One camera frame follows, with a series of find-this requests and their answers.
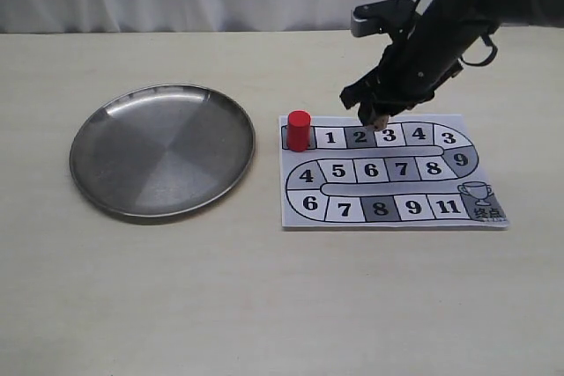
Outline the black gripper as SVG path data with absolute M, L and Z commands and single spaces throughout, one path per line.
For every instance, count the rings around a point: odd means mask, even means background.
M 382 60 L 371 71 L 356 82 L 343 88 L 339 99 L 349 110 L 359 108 L 362 124 L 374 124 L 375 128 L 386 128 L 390 117 L 412 110 L 435 98 L 439 88 L 463 70 L 459 59 L 443 70 L 430 70 L 436 59 L 428 57 L 415 68 L 394 70 L 391 50 L 384 51 Z

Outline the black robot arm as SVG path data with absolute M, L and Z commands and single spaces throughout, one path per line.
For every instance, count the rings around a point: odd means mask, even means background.
M 390 117 L 432 100 L 467 65 L 464 53 L 476 40 L 491 49 L 479 62 L 487 66 L 498 53 L 491 36 L 500 27 L 563 26 L 563 0 L 432 0 L 423 13 L 418 5 L 383 0 L 352 10 L 353 36 L 391 39 L 379 63 L 339 95 L 364 126 L 382 130 Z

